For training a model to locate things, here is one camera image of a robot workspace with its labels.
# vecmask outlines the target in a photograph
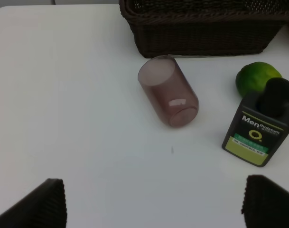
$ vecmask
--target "wicker basket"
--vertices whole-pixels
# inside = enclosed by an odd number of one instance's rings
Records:
[[[120,0],[146,58],[261,53],[289,21],[289,0]]]

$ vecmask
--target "bottle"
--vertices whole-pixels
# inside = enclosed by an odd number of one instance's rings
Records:
[[[270,79],[264,91],[241,101],[222,148],[258,167],[265,166],[289,134],[289,81]]]

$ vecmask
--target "lime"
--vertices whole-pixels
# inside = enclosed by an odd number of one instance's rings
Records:
[[[272,65],[263,62],[251,63],[237,74],[236,86],[244,97],[249,91],[262,92],[267,81],[274,77],[282,76]]]

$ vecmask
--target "pink glass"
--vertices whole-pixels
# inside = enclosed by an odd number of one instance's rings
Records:
[[[181,127],[196,117],[198,98],[174,58],[152,58],[140,69],[138,80],[165,124]]]

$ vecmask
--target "white tabletop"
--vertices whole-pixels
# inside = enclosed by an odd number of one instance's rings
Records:
[[[146,61],[118,5],[0,9],[0,213],[62,178],[68,228],[243,228],[248,175],[289,190],[289,136],[264,168],[221,148],[238,71],[264,61],[289,80],[286,28],[260,55],[177,59],[200,102],[181,129],[142,91]]]

